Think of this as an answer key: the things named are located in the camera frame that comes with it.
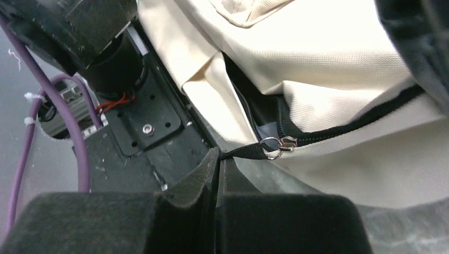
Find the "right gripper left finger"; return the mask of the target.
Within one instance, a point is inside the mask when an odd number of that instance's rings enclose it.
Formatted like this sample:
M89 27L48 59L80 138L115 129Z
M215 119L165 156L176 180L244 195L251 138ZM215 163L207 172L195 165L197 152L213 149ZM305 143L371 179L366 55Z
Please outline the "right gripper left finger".
M212 148L200 164L164 192L164 199L179 210L203 209L217 193L219 148Z

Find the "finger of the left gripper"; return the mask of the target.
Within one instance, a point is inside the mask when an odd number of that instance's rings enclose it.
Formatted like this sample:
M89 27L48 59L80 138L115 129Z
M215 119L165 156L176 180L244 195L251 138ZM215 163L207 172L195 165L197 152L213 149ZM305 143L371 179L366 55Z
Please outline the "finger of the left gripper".
M416 82L448 115L448 1L375 1L379 20Z

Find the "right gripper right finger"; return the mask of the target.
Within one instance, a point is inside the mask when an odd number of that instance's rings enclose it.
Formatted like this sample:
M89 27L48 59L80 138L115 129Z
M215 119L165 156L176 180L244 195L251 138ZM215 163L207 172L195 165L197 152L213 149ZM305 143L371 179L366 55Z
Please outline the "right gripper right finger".
M219 169L218 196L261 193L239 170L234 159L222 160Z

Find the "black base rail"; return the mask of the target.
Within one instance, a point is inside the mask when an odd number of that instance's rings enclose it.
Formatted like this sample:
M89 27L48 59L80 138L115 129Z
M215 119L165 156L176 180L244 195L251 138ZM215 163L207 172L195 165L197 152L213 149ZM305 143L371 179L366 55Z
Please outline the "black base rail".
M147 76L134 101L107 111L107 125L85 140L92 192L164 191L217 145L142 25L133 22L128 32L144 52Z

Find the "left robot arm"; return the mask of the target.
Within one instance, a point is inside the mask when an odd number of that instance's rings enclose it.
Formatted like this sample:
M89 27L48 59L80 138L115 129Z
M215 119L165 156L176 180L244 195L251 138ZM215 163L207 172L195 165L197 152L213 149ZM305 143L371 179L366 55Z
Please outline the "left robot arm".
M448 113L448 1L376 1L418 84ZM138 13L137 1L1 1L20 41L68 74L86 69Z

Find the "cream canvas backpack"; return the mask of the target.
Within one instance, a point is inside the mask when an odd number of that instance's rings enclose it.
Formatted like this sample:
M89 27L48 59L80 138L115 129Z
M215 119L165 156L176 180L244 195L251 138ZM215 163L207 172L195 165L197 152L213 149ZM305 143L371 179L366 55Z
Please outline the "cream canvas backpack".
M226 141L256 143L258 132L229 57L252 94L286 102L298 144L271 157L290 175L367 206L448 198L448 114L429 95L324 134L411 91L373 1L139 1L138 17L178 89Z

